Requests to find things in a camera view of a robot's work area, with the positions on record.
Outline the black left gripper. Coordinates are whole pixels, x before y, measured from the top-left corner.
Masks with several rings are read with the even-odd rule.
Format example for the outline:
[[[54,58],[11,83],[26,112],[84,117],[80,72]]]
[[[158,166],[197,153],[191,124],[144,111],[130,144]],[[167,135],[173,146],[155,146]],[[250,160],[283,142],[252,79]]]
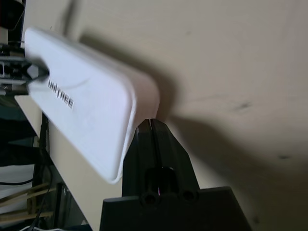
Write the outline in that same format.
[[[28,95],[26,84],[44,81],[49,70],[25,60],[25,50],[20,44],[0,45],[0,95]]]

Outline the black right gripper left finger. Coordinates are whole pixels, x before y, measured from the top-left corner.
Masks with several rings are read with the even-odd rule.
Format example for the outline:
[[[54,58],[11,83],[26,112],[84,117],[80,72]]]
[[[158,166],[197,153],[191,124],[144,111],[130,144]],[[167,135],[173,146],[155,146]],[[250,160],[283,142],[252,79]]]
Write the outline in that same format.
[[[123,162],[122,196],[158,193],[157,159],[151,121],[144,120],[135,130]]]

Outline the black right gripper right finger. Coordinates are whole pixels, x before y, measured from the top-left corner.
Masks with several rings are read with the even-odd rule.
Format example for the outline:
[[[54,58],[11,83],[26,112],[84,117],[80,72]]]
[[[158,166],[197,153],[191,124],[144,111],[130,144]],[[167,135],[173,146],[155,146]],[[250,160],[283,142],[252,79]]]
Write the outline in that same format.
[[[161,191],[197,191],[200,189],[188,153],[168,126],[151,119],[151,128],[158,154]]]

